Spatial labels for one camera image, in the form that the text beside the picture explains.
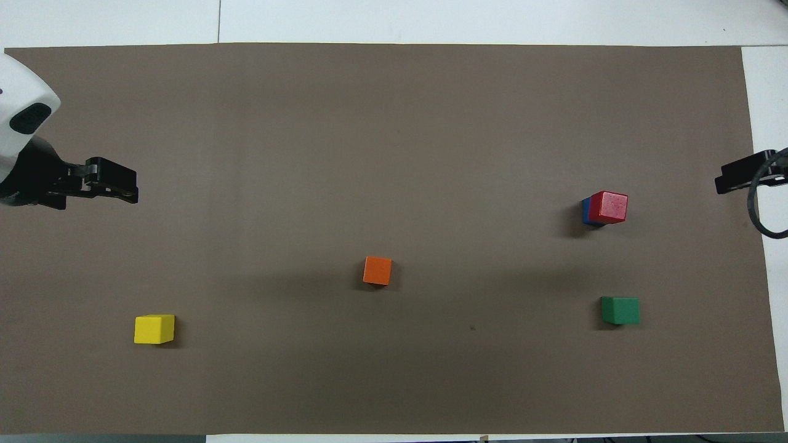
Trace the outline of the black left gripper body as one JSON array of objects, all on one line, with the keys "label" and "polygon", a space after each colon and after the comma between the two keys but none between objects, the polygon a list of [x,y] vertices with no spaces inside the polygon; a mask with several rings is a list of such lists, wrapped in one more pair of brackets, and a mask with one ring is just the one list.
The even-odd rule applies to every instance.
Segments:
[{"label": "black left gripper body", "polygon": [[84,198],[82,178],[73,175],[78,166],[65,162],[50,143],[34,135],[2,180],[1,203],[11,207],[40,205],[39,195],[47,191]]}]

